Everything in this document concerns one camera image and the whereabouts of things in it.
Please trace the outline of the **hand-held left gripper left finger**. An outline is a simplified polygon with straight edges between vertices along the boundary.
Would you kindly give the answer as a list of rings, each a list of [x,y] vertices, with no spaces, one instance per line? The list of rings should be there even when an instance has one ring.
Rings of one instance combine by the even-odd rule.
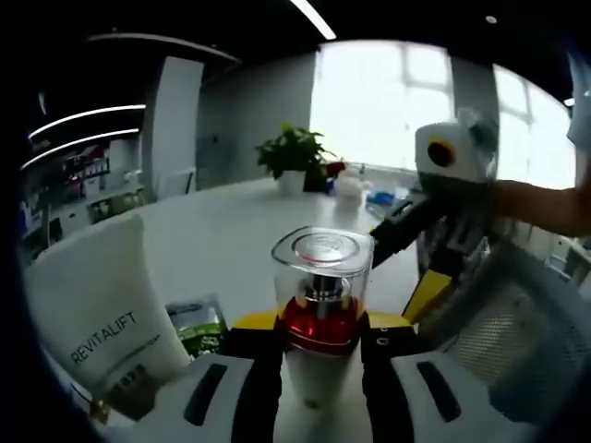
[[[241,317],[218,353],[194,364],[182,401],[190,442],[272,442],[282,395],[283,333],[274,311]]]

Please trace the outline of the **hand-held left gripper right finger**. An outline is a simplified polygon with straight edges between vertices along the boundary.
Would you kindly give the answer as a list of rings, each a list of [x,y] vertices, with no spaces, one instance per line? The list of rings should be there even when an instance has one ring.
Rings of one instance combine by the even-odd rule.
[[[483,385],[402,317],[361,317],[362,389],[375,442],[479,442]]]

